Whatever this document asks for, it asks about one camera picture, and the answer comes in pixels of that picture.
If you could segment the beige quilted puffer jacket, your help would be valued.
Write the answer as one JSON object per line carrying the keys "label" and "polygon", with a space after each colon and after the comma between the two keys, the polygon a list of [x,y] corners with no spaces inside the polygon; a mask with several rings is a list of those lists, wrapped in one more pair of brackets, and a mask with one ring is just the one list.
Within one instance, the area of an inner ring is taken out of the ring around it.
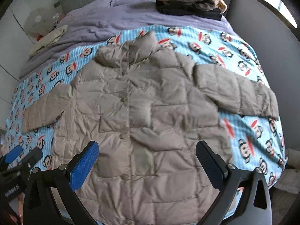
{"label": "beige quilted puffer jacket", "polygon": [[275,93],[215,64],[196,64],[158,45],[150,31],[102,46],[69,84],[28,107],[22,132],[57,122],[52,166],[90,141],[99,155],[78,196],[104,224],[196,224],[217,191],[197,160],[205,140],[232,161],[228,112],[278,119]]}

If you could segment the cream cloth on bedside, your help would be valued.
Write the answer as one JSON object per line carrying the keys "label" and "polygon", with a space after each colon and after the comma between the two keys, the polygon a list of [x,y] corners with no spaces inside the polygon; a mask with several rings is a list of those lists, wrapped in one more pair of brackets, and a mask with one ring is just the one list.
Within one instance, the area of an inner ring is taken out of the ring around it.
{"label": "cream cloth on bedside", "polygon": [[44,48],[57,43],[60,38],[67,32],[67,29],[68,25],[63,25],[41,38],[30,50],[29,57],[32,58]]}

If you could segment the white standing fan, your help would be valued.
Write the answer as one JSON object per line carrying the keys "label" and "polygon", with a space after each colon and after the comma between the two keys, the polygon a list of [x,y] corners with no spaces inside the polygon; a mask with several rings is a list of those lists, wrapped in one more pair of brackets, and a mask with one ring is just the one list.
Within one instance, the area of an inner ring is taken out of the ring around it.
{"label": "white standing fan", "polygon": [[57,26],[62,14],[54,7],[36,8],[24,22],[24,31],[30,36],[45,36]]}

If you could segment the purple duvet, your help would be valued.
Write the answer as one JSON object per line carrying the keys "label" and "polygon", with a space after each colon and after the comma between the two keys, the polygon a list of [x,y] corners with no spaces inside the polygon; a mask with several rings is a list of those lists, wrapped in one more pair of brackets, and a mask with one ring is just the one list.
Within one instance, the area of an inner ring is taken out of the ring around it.
{"label": "purple duvet", "polygon": [[95,0],[82,8],[70,11],[62,19],[58,26],[67,25],[66,33],[57,43],[30,58],[23,65],[19,78],[26,78],[30,73],[48,66],[77,46],[102,43],[121,31],[153,24],[216,29],[235,34],[225,17],[218,21],[194,15],[161,14],[156,10],[156,0]]}

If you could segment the folded black garment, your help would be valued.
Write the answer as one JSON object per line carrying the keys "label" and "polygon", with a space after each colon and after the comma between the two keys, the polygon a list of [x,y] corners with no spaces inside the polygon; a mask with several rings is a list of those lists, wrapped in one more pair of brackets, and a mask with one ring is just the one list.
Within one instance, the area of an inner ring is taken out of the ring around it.
{"label": "folded black garment", "polygon": [[202,11],[192,5],[185,5],[178,2],[165,3],[163,1],[156,0],[156,10],[162,14],[174,16],[194,15],[201,18],[213,19],[218,21],[220,21],[222,18],[221,11],[218,8],[215,8],[211,11]]}

